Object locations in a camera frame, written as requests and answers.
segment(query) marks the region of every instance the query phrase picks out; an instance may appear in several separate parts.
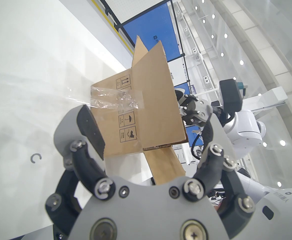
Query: open cardboard box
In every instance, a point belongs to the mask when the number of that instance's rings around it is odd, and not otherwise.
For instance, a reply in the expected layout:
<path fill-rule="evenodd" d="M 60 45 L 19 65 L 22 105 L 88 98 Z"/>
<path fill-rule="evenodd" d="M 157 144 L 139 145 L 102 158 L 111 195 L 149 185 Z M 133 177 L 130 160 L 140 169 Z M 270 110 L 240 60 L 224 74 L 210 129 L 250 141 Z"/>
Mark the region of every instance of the open cardboard box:
<path fill-rule="evenodd" d="M 92 87 L 143 95 L 138 109 L 91 109 L 105 140 L 106 158 L 145 151 L 157 185 L 185 175 L 171 145 L 188 140 L 161 42 L 148 52 L 137 37 L 132 67 Z"/>

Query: robotic hand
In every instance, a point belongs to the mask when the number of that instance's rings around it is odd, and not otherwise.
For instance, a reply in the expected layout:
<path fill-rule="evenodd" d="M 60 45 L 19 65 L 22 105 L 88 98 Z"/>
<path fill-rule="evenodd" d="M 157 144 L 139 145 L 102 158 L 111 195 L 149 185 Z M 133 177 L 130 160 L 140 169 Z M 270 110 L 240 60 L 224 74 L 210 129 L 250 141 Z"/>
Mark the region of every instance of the robotic hand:
<path fill-rule="evenodd" d="M 46 227 L 22 239 L 49 239 L 50 234 L 56 240 L 241 240 L 271 239 L 272 233 L 274 239 L 291 239 L 292 232 L 283 230 L 283 221 L 278 220 L 282 214 L 278 206 L 292 220 L 292 212 L 287 212 L 292 208 L 292 189 L 269 193 L 256 206 L 234 171 L 236 163 L 226 155 L 234 152 L 221 117 L 212 107 L 205 111 L 204 150 L 197 172 L 193 178 L 179 177 L 159 186 L 107 177 L 105 143 L 92 113 L 86 105 L 69 111 L 54 134 L 65 171 L 45 204 L 52 230 Z M 92 194 L 83 209 L 74 197 L 79 181 Z M 216 211 L 207 195 L 219 181 L 225 193 Z"/>

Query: fragile symbol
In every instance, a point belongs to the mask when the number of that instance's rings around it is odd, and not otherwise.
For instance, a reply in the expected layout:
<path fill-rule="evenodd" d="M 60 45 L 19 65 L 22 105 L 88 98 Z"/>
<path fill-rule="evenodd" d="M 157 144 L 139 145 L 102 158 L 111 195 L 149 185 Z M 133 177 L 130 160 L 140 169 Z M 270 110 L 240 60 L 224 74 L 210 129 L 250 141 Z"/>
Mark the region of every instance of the fragile symbol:
<path fill-rule="evenodd" d="M 129 120 L 129 122 L 131 122 L 132 121 L 132 117 L 129 115 L 129 118 L 125 119 L 125 120 Z"/>
<path fill-rule="evenodd" d="M 33 160 L 34 156 L 38 156 L 40 159 L 42 159 L 42 156 L 39 153 L 35 153 L 35 154 L 31 155 L 31 162 L 34 163 L 34 164 L 35 164 L 35 161 Z"/>
<path fill-rule="evenodd" d="M 130 131 L 130 134 L 129 134 L 129 132 L 128 132 L 128 133 L 127 133 L 127 136 L 130 137 L 130 138 L 134 138 L 133 131 Z"/>

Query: blue panel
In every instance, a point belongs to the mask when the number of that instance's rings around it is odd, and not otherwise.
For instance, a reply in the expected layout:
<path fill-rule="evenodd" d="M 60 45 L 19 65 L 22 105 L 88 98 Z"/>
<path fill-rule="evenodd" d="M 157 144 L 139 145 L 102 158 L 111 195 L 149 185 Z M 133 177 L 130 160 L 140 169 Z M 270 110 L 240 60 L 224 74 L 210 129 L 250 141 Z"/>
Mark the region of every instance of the blue panel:
<path fill-rule="evenodd" d="M 179 84 L 179 85 L 177 85 L 177 86 L 174 86 L 174 88 L 181 88 L 181 89 L 184 89 L 186 95 L 189 95 L 189 94 L 190 94 L 190 91 L 189 91 L 189 87 L 188 87 L 187 82 L 185 82 L 185 83 L 183 83 L 183 84 Z"/>
<path fill-rule="evenodd" d="M 124 28 L 134 43 L 136 37 L 140 36 L 148 50 L 151 50 L 161 40 L 167 61 L 180 56 L 167 4 L 161 5 L 131 21 L 124 25 Z"/>
<path fill-rule="evenodd" d="M 188 142 L 189 142 L 189 146 L 191 146 L 195 140 L 195 137 L 197 136 L 196 133 L 193 133 L 193 130 L 199 130 L 199 127 L 197 126 L 188 126 L 186 127 L 186 133 L 188 136 Z M 199 137 L 198 140 L 196 141 L 195 146 L 201 146 L 203 145 L 203 141 L 201 140 L 201 138 Z"/>

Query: bolt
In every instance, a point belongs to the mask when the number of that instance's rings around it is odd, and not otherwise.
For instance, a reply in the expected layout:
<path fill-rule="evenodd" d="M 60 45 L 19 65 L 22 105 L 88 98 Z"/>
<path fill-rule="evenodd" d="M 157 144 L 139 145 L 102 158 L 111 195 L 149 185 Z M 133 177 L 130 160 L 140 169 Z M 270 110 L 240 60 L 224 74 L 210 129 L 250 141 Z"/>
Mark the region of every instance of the bolt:
<path fill-rule="evenodd" d="M 86 144 L 85 141 L 75 140 L 71 143 L 70 150 L 72 152 L 76 152 L 78 149 L 80 149 L 85 144 Z"/>
<path fill-rule="evenodd" d="M 231 160 L 230 158 L 225 158 L 225 162 L 229 167 L 232 167 L 234 165 L 234 161 Z"/>
<path fill-rule="evenodd" d="M 195 183 L 190 183 L 189 185 L 188 185 L 188 187 L 189 187 L 189 191 L 193 194 L 193 195 L 198 195 L 199 193 L 200 193 L 200 187 L 199 187 L 199 185 L 198 184 L 195 184 Z"/>
<path fill-rule="evenodd" d="M 218 153 L 218 154 L 220 154 L 221 151 L 223 151 L 222 148 L 220 148 L 218 145 L 214 145 L 212 149 L 214 150 L 215 153 Z"/>
<path fill-rule="evenodd" d="M 243 207 L 245 209 L 251 209 L 253 206 L 254 202 L 249 196 L 243 199 Z"/>
<path fill-rule="evenodd" d="M 238 205 L 240 209 L 242 209 L 244 212 L 251 214 L 255 210 L 255 204 L 254 201 L 249 197 L 245 197 L 243 199 L 238 198 Z"/>
<path fill-rule="evenodd" d="M 99 193 L 107 193 L 109 192 L 109 190 L 111 189 L 110 184 L 108 184 L 107 181 L 103 181 L 98 188 L 98 192 Z"/>

